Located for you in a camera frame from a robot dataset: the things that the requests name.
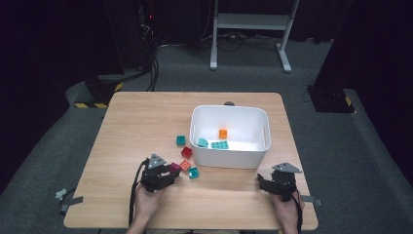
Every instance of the black speaker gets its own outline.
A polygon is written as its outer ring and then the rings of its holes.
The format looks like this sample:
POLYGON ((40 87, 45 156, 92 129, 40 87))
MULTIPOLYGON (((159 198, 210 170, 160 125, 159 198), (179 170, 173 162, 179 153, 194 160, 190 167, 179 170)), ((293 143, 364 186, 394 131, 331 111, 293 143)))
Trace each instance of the black speaker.
POLYGON ((149 69, 147 45, 132 0, 66 0, 65 6, 92 73, 126 75, 149 69))

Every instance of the toy block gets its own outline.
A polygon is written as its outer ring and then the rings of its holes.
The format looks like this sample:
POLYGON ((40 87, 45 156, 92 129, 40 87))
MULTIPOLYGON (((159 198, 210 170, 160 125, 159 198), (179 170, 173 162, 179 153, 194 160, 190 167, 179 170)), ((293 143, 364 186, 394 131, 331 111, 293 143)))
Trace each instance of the toy block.
POLYGON ((207 148, 207 140, 204 138, 200 138, 198 140, 198 146, 203 147, 203 148, 207 148))
POLYGON ((190 158, 192 156, 192 149, 185 146, 181 151, 181 155, 185 158, 190 158))
POLYGON ((228 142, 226 140, 214 142, 210 147, 215 149, 228 149, 228 142))
POLYGON ((169 167, 169 172, 171 174, 175 173, 176 171, 178 171, 180 169, 180 166, 175 164, 175 163, 171 163, 170 167, 169 167))
POLYGON ((185 136, 177 136, 176 137, 176 144, 177 145, 185 145, 185 136))
POLYGON ((200 176, 200 173, 198 173, 197 168, 190 168, 188 169, 188 175, 190 179, 194 179, 200 176))
POLYGON ((184 160, 182 161, 182 163, 179 165, 179 167, 180 167, 183 171, 187 172, 188 169, 191 168, 191 164, 184 159, 184 160))
POLYGON ((226 139, 227 138, 227 130, 219 130, 218 138, 226 139))

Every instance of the wooden table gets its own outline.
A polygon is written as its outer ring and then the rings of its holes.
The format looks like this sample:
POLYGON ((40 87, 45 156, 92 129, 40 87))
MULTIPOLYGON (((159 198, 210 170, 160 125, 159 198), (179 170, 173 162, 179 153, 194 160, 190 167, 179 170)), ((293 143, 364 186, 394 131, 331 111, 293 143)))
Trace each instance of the wooden table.
MULTIPOLYGON (((127 228, 131 185, 140 163, 155 152, 179 164, 184 159, 176 137, 185 135, 187 146, 194 108, 201 104, 253 106, 267 112, 272 145, 257 170, 199 167, 191 181, 181 173, 168 188, 148 228, 277 230, 274 207, 267 192, 258 189, 256 174, 271 179, 272 166, 289 162, 302 169, 282 97, 275 93, 132 93, 115 94, 110 102, 71 206, 67 227, 127 228)), ((297 187, 310 195, 303 174, 297 187)), ((303 230, 318 220, 312 204, 303 212, 303 230)))

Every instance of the wrist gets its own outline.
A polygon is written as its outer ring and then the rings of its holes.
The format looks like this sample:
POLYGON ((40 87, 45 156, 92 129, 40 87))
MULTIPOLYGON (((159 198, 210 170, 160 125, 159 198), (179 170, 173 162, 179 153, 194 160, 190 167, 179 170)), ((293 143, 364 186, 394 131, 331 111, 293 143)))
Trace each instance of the wrist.
POLYGON ((128 228, 127 234, 142 234, 145 231, 148 222, 149 217, 144 215, 137 215, 133 219, 131 226, 128 228))
POLYGON ((297 227, 283 228, 282 229, 282 234, 298 234, 297 227))

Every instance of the teal block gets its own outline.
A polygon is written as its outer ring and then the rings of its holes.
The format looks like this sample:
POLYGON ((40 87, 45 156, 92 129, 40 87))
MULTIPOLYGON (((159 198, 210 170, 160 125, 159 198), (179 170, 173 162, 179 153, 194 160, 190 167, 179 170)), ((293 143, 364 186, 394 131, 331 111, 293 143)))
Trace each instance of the teal block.
POLYGON ((210 145, 210 147, 215 148, 215 149, 228 149, 228 141, 224 140, 224 141, 213 142, 210 145))
POLYGON ((198 173, 198 169, 197 168, 190 168, 188 169, 188 175, 190 179, 194 179, 200 176, 200 174, 198 173))
POLYGON ((207 145, 208 145, 208 143, 207 143, 206 139, 200 138, 198 140, 198 146, 203 147, 203 148, 207 148, 207 145))
POLYGON ((177 145, 185 145, 185 136, 177 136, 176 137, 176 144, 177 145))

